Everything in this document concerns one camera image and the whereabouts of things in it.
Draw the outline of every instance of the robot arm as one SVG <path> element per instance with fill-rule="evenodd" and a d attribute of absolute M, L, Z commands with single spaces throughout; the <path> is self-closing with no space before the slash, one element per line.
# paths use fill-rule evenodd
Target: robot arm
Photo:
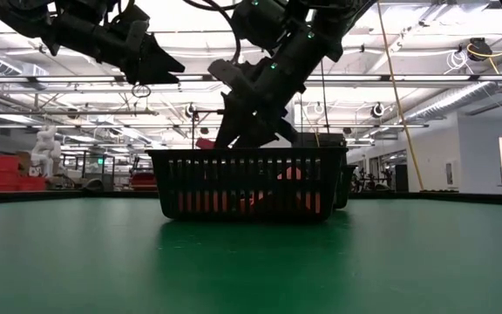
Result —
<path fill-rule="evenodd" d="M 260 147 L 278 140 L 290 142 L 295 129 L 283 117 L 284 107 L 326 56 L 343 54 L 342 38 L 376 0 L 243 0 L 232 17 L 235 34 L 271 52 L 257 65 L 232 65 L 216 60 L 209 71 L 232 88 L 222 94 L 226 111 L 216 147 Z M 311 24 L 305 19 L 316 10 Z"/>
<path fill-rule="evenodd" d="M 0 20 L 29 38 L 42 38 L 53 56 L 65 46 L 97 62 L 115 65 L 130 84 L 171 84 L 169 72 L 185 67 L 146 33 L 149 16 L 134 0 L 107 23 L 119 0 L 0 0 Z M 54 3 L 57 12 L 49 12 Z"/>

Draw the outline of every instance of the white wall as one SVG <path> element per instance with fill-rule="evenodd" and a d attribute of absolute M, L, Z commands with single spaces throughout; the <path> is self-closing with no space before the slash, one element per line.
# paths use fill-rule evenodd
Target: white wall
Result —
<path fill-rule="evenodd" d="M 474 117 L 458 117 L 462 156 L 461 193 L 502 194 L 502 108 Z"/>
<path fill-rule="evenodd" d="M 411 129 L 412 145 L 416 153 L 421 177 L 426 190 L 441 190 L 459 188 L 462 182 L 461 162 L 458 139 L 457 115 L 450 114 L 444 120 L 430 123 L 426 129 Z M 399 140 L 377 141 L 375 147 L 354 149 L 349 153 L 348 161 L 356 162 L 363 158 L 369 160 L 383 154 L 389 154 L 406 149 L 408 154 L 408 182 L 410 192 L 419 192 L 420 185 L 416 168 L 405 133 L 402 132 Z M 455 165 L 455 184 L 449 186 L 446 180 L 446 163 Z"/>
<path fill-rule="evenodd" d="M 14 154 L 17 151 L 30 151 L 36 145 L 36 135 L 23 130 L 11 129 L 11 136 L 0 135 L 0 152 Z"/>

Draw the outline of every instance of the white statue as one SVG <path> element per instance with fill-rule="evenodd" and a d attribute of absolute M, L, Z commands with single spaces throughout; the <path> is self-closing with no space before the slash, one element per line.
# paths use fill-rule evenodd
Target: white statue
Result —
<path fill-rule="evenodd" d="M 55 126 L 44 126 L 37 133 L 37 142 L 31 152 L 30 176 L 53 176 L 53 162 L 59 162 L 61 144 L 55 140 L 58 129 Z"/>

